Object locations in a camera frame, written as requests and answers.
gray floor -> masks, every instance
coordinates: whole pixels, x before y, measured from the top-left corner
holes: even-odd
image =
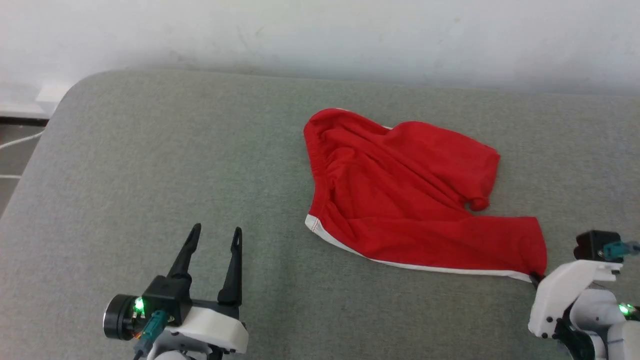
[[[24,138],[44,130],[39,126],[20,126],[0,124],[0,145]],[[4,149],[0,149],[0,175],[22,175],[35,149],[38,139],[18,143]],[[4,213],[6,205],[11,199],[13,189],[18,185],[19,179],[0,178],[0,217]]]

white side stripe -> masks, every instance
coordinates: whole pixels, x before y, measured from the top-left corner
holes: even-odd
[[[320,236],[320,238],[322,238],[322,240],[324,240],[324,241],[326,241],[326,242],[328,242],[328,243],[330,243],[330,244],[332,244],[334,246],[337,246],[342,250],[347,250],[348,252],[352,252],[352,253],[354,253],[356,255],[360,255],[363,258],[365,258],[365,256],[362,255],[361,253],[351,249],[347,245],[345,245],[345,244],[339,242],[338,240],[336,240],[336,238],[334,238],[330,233],[328,233],[324,229],[324,227],[322,226],[322,223],[320,222],[320,219],[318,219],[317,217],[314,217],[312,215],[307,215],[307,218],[305,219],[305,225],[311,231],[313,231],[316,235]],[[511,278],[514,278],[514,279],[517,279],[517,280],[531,282],[531,279],[529,278],[529,276],[527,274],[524,274],[522,272],[513,271],[513,270],[468,270],[468,269],[440,268],[440,267],[435,267],[435,266],[392,263],[390,261],[382,261],[382,260],[375,260],[375,259],[369,259],[369,260],[372,260],[372,261],[375,261],[375,262],[381,263],[381,264],[386,264],[386,265],[396,266],[398,268],[405,268],[405,269],[411,269],[411,270],[446,272],[446,273],[450,273],[450,274],[463,274],[463,275],[508,276],[508,277],[511,277]]]

white cable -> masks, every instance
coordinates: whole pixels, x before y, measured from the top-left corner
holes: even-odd
[[[27,137],[25,137],[25,138],[21,138],[21,139],[18,139],[18,140],[14,140],[14,141],[12,141],[12,142],[4,143],[4,144],[0,145],[0,150],[1,150],[1,149],[4,149],[5,147],[9,147],[9,146],[11,146],[11,145],[15,145],[15,144],[17,144],[17,143],[27,142],[27,141],[29,141],[29,140],[31,140],[31,139],[35,139],[35,138],[39,137],[40,135],[42,135],[42,133],[44,133],[44,130],[43,130],[43,131],[41,131],[41,132],[39,132],[39,133],[37,133],[37,134],[35,134],[35,135],[27,136]]]

red fabric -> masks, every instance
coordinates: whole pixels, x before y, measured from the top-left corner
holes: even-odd
[[[316,183],[309,215],[361,255],[394,263],[544,274],[534,217],[474,216],[489,205],[500,156],[424,122],[389,130],[327,109],[305,126]]]

robotic arm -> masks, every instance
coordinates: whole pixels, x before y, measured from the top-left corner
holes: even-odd
[[[223,354],[246,351],[249,334],[239,320],[242,304],[242,230],[231,243],[231,262],[218,301],[189,296],[191,255],[198,246],[200,224],[193,226],[167,276],[158,275],[140,297],[116,295],[102,327],[108,338],[138,339],[138,360],[189,360],[188,352],[220,360]]]
[[[542,279],[532,275],[537,292],[529,330],[558,340],[574,360],[640,359],[639,309],[619,304],[609,290],[589,288],[594,281],[615,281],[623,257],[640,246],[605,231],[584,233],[577,242],[576,261]]]

